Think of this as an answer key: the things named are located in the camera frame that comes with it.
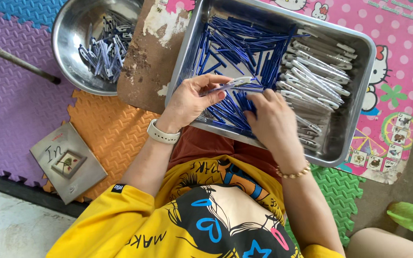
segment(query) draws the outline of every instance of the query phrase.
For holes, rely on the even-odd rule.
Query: foam floor mat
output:
[[[0,58],[0,175],[25,185],[43,186],[43,171],[29,149],[68,121],[74,103],[72,85],[60,72],[50,47],[47,27],[4,20],[0,13],[0,48],[61,78],[55,85]]]
[[[4,13],[3,18],[6,20],[16,16],[19,23],[32,21],[32,27],[41,28],[41,25],[45,25],[47,31],[51,32],[55,16],[65,2],[66,0],[0,0],[0,12]]]
[[[116,184],[146,142],[146,128],[159,115],[132,107],[118,97],[96,96],[74,91],[74,107],[68,107],[70,122],[89,146],[108,176],[90,188],[77,201],[94,200]],[[43,187],[54,191],[50,182]]]
[[[359,188],[359,183],[366,182],[366,179],[334,168],[315,165],[310,167],[324,198],[326,198],[332,210],[342,245],[347,246],[350,238],[345,234],[347,230],[352,231],[355,225],[350,217],[352,214],[358,214],[355,199],[363,196],[363,190]],[[284,228],[296,243],[290,224],[287,223]]]

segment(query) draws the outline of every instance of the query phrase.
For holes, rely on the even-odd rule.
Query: stainless steel tray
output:
[[[307,160],[324,167],[335,167],[347,156],[353,134],[358,123],[364,95],[369,83],[374,64],[376,48],[370,37],[345,27],[314,19],[283,8],[262,3],[257,0],[198,0],[181,49],[179,50],[172,80],[168,87],[165,106],[173,92],[184,79],[192,77],[197,46],[204,25],[213,15],[235,18],[257,23],[274,31],[287,32],[294,24],[298,28],[309,27],[317,32],[329,35],[354,49],[358,58],[349,71],[353,82],[350,83],[351,95],[344,97],[345,103],[336,110],[324,127],[324,135],[318,142],[321,148],[317,151],[305,150]],[[213,132],[234,140],[265,148],[259,141],[236,132],[218,128],[202,122],[192,122],[194,127]]]

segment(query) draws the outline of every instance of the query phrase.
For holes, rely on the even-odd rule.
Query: book cover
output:
[[[68,204],[107,176],[71,123],[65,123],[30,149],[61,199]]]

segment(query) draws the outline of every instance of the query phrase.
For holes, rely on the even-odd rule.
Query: green foam mat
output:
[[[366,182],[366,179],[334,168],[316,165],[310,165],[310,167],[324,198],[326,198],[332,210],[342,245],[347,246],[350,238],[348,238],[345,233],[347,230],[352,231],[355,225],[350,217],[352,214],[358,214],[355,198],[361,198],[363,196],[363,190],[359,188],[359,182]],[[289,222],[286,223],[284,228],[290,238],[299,247],[291,231]]]

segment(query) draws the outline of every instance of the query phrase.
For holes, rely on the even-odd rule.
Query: wooden board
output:
[[[118,96],[123,102],[134,107],[162,114],[165,109],[166,91],[184,38],[189,13],[182,9],[177,9],[177,13],[167,13],[165,9],[159,9],[158,16],[154,14],[154,9],[164,8],[158,2],[146,0],[143,4],[118,80]],[[158,18],[165,19],[166,24],[160,26],[163,21],[151,27],[148,21]]]

